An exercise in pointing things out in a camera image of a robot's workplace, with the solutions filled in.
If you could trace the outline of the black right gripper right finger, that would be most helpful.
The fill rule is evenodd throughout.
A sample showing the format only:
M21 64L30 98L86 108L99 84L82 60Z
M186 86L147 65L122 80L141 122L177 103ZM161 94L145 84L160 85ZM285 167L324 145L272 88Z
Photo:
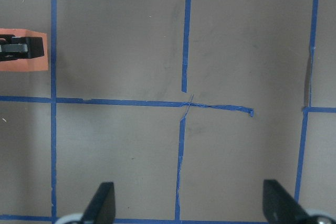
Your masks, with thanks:
M275 179L265 179L262 191L263 214L268 223L305 223L308 213Z

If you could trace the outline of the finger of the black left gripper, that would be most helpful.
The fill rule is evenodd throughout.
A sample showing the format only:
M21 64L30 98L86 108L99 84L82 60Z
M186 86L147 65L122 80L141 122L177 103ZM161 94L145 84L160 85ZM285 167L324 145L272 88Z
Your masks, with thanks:
M44 56L44 45L41 37L16 37L1 34L1 61L18 59L34 59Z

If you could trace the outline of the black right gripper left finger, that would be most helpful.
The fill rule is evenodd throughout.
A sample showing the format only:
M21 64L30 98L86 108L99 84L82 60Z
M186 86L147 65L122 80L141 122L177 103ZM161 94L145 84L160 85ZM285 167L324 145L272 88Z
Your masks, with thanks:
M101 183L85 209L80 223L114 223L115 203L114 183Z

